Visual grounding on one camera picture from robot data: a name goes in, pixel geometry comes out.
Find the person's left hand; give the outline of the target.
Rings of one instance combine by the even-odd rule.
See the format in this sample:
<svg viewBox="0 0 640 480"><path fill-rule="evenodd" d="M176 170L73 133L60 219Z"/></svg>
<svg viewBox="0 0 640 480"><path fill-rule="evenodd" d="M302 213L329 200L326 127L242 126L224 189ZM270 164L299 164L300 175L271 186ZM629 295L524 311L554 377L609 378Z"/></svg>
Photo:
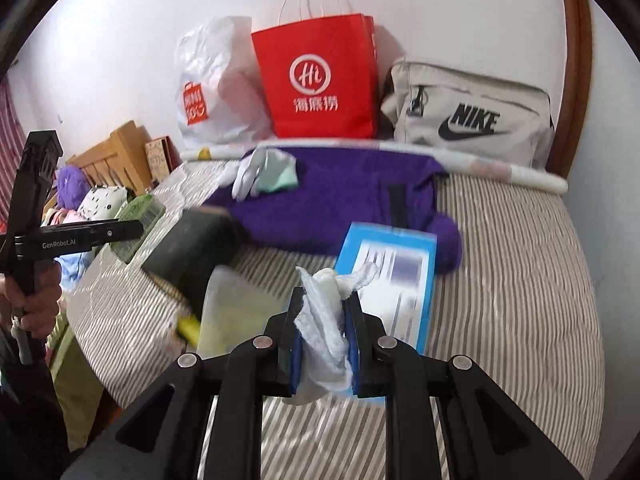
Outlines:
<svg viewBox="0 0 640 480"><path fill-rule="evenodd" d="M58 316L58 300L62 295L61 267L57 261L41 261L36 265L35 292L25 296L14 278L1 275L1 327L11 328L13 308L22 308L22 326L35 339L46 340Z"/></svg>

